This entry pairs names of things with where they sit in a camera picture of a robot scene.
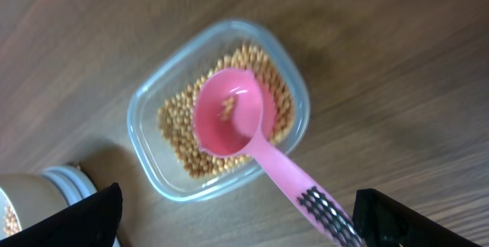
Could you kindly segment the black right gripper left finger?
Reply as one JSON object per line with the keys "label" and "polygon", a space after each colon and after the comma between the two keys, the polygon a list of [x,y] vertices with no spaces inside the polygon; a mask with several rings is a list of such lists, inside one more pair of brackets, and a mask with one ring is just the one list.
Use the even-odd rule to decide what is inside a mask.
{"label": "black right gripper left finger", "polygon": [[122,216],[119,184],[3,239],[1,247],[112,247]]}

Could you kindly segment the pink plastic scoop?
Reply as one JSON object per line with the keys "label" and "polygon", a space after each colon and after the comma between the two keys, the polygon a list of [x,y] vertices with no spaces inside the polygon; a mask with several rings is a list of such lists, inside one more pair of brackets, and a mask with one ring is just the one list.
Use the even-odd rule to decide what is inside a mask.
{"label": "pink plastic scoop", "polygon": [[[222,102],[235,96],[232,117],[220,119]],[[224,69],[203,84],[196,100],[193,127],[199,148],[218,158],[248,154],[289,201],[338,246],[363,246],[351,217],[305,171],[275,148],[265,133],[274,124],[274,100],[250,70]]]}

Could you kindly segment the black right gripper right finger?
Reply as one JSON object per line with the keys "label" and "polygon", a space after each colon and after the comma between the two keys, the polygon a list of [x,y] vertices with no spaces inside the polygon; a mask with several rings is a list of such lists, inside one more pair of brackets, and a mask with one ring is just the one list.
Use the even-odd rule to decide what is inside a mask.
{"label": "black right gripper right finger", "polygon": [[378,190],[358,190],[352,221],[367,247],[480,247]]}

